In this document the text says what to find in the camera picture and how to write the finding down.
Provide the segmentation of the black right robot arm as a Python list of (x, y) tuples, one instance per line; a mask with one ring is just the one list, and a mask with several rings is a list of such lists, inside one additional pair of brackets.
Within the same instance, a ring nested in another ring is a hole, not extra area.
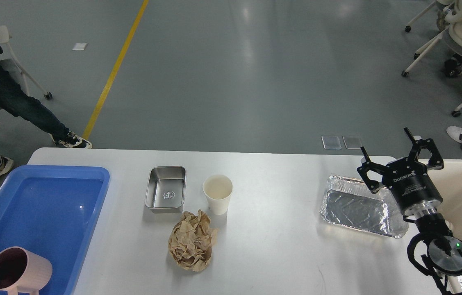
[(429, 170), (444, 168), (443, 158), (433, 139), (413, 136), (407, 157), (386, 165), (371, 161), (361, 146), (364, 158), (357, 172), (370, 192), (383, 187), (390, 190), (405, 222), (414, 223), (419, 231), (407, 245), (409, 262), (425, 276), (433, 278), (437, 289), (449, 295), (448, 277), (462, 276), (462, 240), (454, 237), (437, 207), (443, 198), (428, 175)]

